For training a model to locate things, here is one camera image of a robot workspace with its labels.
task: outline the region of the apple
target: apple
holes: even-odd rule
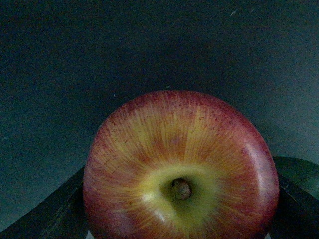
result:
[[[96,239],[262,239],[279,198],[269,149],[221,99],[156,91],[111,113],[83,180]]]

